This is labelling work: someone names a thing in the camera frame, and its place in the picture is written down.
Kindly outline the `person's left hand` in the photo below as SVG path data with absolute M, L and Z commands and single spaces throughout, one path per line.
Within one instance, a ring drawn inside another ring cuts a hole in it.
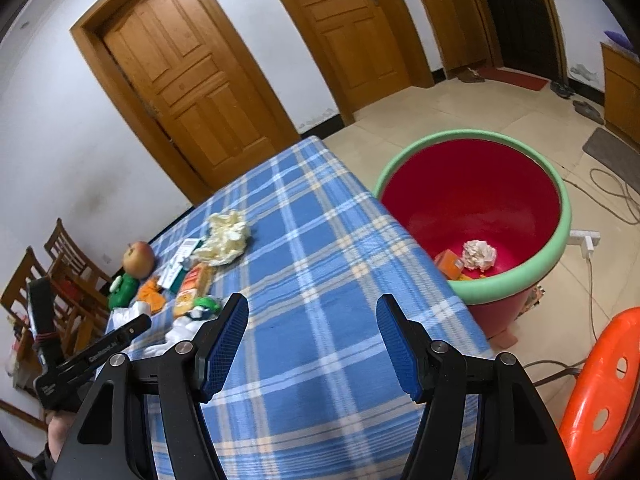
M 74 413 L 60 411 L 51 412 L 48 418 L 47 445 L 52 460 L 55 462 L 60 457 L 68 432 L 72 428 L 76 415 Z

